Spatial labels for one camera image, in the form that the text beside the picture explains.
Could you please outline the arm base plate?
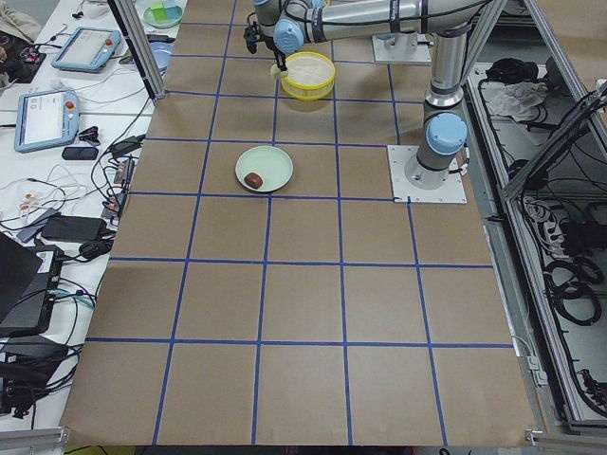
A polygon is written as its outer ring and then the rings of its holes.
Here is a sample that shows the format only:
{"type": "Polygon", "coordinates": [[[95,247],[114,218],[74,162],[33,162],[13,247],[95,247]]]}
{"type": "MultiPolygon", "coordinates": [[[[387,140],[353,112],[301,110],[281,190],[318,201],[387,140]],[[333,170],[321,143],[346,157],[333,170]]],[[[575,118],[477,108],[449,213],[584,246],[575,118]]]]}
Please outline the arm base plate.
{"type": "Polygon", "coordinates": [[[413,204],[466,204],[463,177],[457,159],[442,171],[429,171],[417,160],[418,146],[388,145],[393,200],[413,204]]]}
{"type": "Polygon", "coordinates": [[[419,33],[380,34],[372,37],[377,64],[430,66],[433,42],[419,33]]]}

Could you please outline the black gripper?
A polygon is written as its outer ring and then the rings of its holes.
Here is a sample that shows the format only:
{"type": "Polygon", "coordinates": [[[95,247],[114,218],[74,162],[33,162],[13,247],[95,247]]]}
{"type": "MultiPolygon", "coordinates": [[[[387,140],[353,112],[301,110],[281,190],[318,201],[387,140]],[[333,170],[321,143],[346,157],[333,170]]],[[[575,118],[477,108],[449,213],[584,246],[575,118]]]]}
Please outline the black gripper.
{"type": "MultiPolygon", "coordinates": [[[[247,25],[243,34],[248,52],[256,53],[260,43],[263,43],[267,49],[274,52],[276,47],[273,39],[262,31],[261,25],[256,20],[252,20],[252,17],[255,15],[256,13],[252,12],[247,16],[247,25]]],[[[277,50],[275,52],[275,60],[280,71],[287,71],[286,55],[282,51],[277,50]]]]}

